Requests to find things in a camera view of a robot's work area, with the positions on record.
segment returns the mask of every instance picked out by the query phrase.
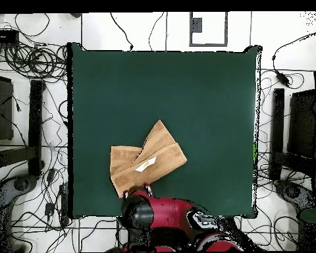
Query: black stand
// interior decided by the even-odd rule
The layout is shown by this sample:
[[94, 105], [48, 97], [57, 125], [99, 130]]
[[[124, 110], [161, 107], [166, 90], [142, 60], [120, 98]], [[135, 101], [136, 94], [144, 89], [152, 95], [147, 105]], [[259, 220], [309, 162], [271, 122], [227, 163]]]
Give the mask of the black stand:
[[39, 179], [41, 170], [44, 168], [44, 162], [41, 161], [42, 94], [44, 90], [44, 81], [31, 81], [28, 147], [1, 151], [0, 168], [28, 160], [29, 175]]

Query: floor tile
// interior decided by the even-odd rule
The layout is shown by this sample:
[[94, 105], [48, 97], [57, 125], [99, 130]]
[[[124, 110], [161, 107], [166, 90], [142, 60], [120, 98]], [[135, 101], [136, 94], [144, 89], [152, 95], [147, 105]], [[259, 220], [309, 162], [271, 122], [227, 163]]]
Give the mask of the floor tile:
[[[45, 232], [44, 228], [13, 228], [12, 232], [15, 238], [26, 240], [33, 244], [31, 253], [46, 253], [47, 251], [47, 253], [74, 253], [78, 249], [78, 229]], [[25, 244], [27, 246], [26, 251], [29, 252], [30, 244], [21, 240], [13, 238], [13, 245]]]
[[[155, 21], [163, 12], [112, 13], [117, 24], [126, 32], [134, 46], [133, 51], [149, 51], [149, 36]], [[150, 38], [153, 50], [165, 49], [165, 14], [156, 23]], [[86, 49], [124, 50], [130, 49], [124, 33], [113, 22], [110, 13], [83, 14], [83, 46]]]
[[169, 51], [244, 51], [250, 45], [250, 12], [228, 13], [227, 47], [190, 47], [190, 13], [169, 12], [167, 50]]
[[[262, 45], [261, 66], [273, 68], [275, 51], [304, 35], [316, 32], [315, 12], [253, 12], [252, 45]], [[316, 70], [316, 36], [283, 47], [276, 54], [277, 69]]]
[[80, 240], [82, 244], [80, 248], [82, 252], [104, 252], [116, 246], [115, 234], [116, 229], [95, 230], [94, 232], [92, 229], [81, 229]]
[[80, 220], [80, 228], [117, 228], [116, 217], [87, 216]]

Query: green tabletop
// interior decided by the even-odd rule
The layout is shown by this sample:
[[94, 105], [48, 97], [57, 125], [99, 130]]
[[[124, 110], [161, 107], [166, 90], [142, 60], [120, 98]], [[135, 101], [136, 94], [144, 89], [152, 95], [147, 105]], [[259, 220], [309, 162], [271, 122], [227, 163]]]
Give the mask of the green tabletop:
[[84, 51], [72, 44], [72, 214], [120, 215], [111, 146], [142, 146], [161, 119], [188, 161], [152, 184], [213, 215], [252, 214], [255, 69], [245, 53]]

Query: white paper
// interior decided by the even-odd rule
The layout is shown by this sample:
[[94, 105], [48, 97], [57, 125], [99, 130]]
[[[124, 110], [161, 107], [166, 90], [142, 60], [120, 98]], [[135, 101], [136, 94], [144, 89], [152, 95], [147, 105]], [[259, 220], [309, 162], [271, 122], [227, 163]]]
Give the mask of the white paper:
[[137, 172], [142, 172], [144, 171], [147, 167], [149, 167], [150, 165], [155, 163], [155, 159], [157, 157], [151, 158], [149, 160], [147, 160], [146, 162], [144, 162], [143, 164], [141, 164], [135, 171]]

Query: cable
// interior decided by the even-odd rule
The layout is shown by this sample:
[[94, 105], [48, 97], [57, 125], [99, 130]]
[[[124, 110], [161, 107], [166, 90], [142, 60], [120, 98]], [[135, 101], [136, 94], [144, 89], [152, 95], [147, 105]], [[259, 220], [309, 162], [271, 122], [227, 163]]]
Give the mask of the cable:
[[59, 112], [59, 115], [64, 118], [64, 119], [68, 119], [68, 117], [65, 117], [62, 113], [61, 113], [61, 105], [63, 105], [65, 102], [67, 102], [68, 100], [64, 100], [63, 102], [61, 102], [61, 104], [59, 105], [59, 109], [58, 109], [58, 112]]
[[297, 42], [297, 41], [302, 41], [302, 40], [308, 39], [308, 38], [311, 37], [311, 36], [316, 36], [316, 32], [310, 33], [310, 34], [308, 34], [308, 35], [304, 35], [304, 36], [302, 36], [302, 37], [300, 37], [300, 38], [298, 38], [298, 39], [296, 39], [296, 40], [294, 40], [294, 41], [292, 41], [292, 42], [290, 42], [290, 43], [286, 43], [286, 44], [280, 46], [280, 47], [275, 51], [275, 53], [274, 53], [274, 55], [273, 55], [273, 57], [272, 57], [272, 60], [273, 60], [273, 68], [274, 68], [274, 70], [275, 70], [275, 72], [276, 72], [277, 74], [279, 73], [279, 72], [275, 69], [275, 59], [276, 59], [276, 54], [277, 54], [277, 52], [278, 52], [280, 49], [282, 49], [283, 47], [286, 47], [287, 45], [290, 45], [290, 44], [295, 43], [295, 42]]
[[31, 252], [32, 252], [32, 250], [33, 250], [33, 244], [32, 244], [31, 242], [29, 242], [29, 241], [27, 241], [27, 240], [21, 240], [21, 239], [18, 239], [18, 238], [16, 238], [16, 237], [14, 237], [14, 236], [13, 236], [13, 234], [11, 234], [11, 236], [12, 236], [12, 238], [13, 238], [14, 240], [19, 240], [19, 241], [21, 241], [21, 242], [27, 242], [28, 244], [30, 244], [30, 250], [29, 250], [29, 253], [31, 253]]
[[16, 14], [16, 16], [15, 16], [15, 18], [14, 18], [15, 25], [16, 25], [16, 27], [18, 28], [19, 32], [20, 32], [21, 34], [23, 34], [24, 36], [27, 36], [27, 37], [36, 37], [36, 36], [38, 36], [38, 35], [41, 35], [41, 34], [47, 29], [47, 27], [49, 26], [49, 23], [50, 23], [49, 17], [47, 16], [46, 13], [44, 13], [44, 15], [45, 15], [45, 16], [47, 17], [47, 19], [48, 19], [48, 22], [47, 22], [47, 24], [45, 25], [45, 28], [44, 28], [40, 33], [37, 33], [37, 34], [35, 34], [35, 35], [27, 35], [27, 34], [25, 34], [24, 32], [22, 32], [21, 29], [18, 27], [18, 23], [16, 22], [16, 19], [18, 18], [18, 15], [20, 15], [20, 14]]
[[81, 246], [80, 246], [80, 249], [79, 249], [79, 253], [81, 253], [82, 250], [83, 250], [83, 240], [85, 240], [86, 238], [90, 237], [90, 236], [92, 235], [92, 233], [96, 230], [97, 226], [98, 226], [101, 222], [115, 222], [115, 221], [116, 221], [116, 220], [100, 220], [100, 221], [98, 221], [98, 222], [96, 223], [95, 227], [93, 228], [92, 232], [91, 232], [88, 236], [84, 237], [84, 238], [81, 240]]
[[276, 240], [276, 243], [278, 244], [278, 246], [281, 248], [282, 251], [286, 251], [281, 245], [280, 245], [280, 242], [278, 241], [278, 237], [277, 237], [277, 232], [276, 232], [276, 225], [277, 225], [277, 222], [283, 218], [288, 218], [288, 219], [291, 219], [292, 221], [295, 221], [297, 224], [298, 224], [298, 221], [296, 219], [294, 219], [293, 217], [290, 217], [290, 216], [287, 216], [287, 215], [284, 215], [284, 216], [281, 216], [279, 218], [276, 218], [275, 221], [274, 221], [274, 225], [273, 225], [273, 229], [274, 229], [274, 234], [275, 234], [275, 240]]
[[151, 30], [151, 33], [150, 33], [150, 36], [149, 36], [149, 46], [150, 46], [150, 50], [151, 50], [151, 51], [152, 51], [152, 47], [151, 47], [151, 44], [150, 44], [150, 38], [151, 38], [151, 35], [152, 35], [152, 32], [153, 32], [153, 29], [155, 29], [156, 23], [158, 22], [158, 20], [161, 19], [161, 17], [164, 15], [164, 13], [165, 13], [165, 12], [163, 12], [163, 13], [161, 14], [161, 16], [155, 21], [155, 24], [154, 24], [153, 27], [152, 27], [152, 30]]
[[132, 51], [132, 49], [134, 48], [134, 45], [132, 45], [132, 43], [130, 43], [130, 41], [128, 40], [128, 36], [126, 35], [125, 31], [119, 26], [119, 24], [116, 22], [116, 20], [113, 18], [113, 14], [110, 13], [111, 18], [113, 19], [113, 22], [117, 25], [117, 27], [124, 33], [126, 41], [128, 41], [128, 43], [130, 44], [130, 51]]

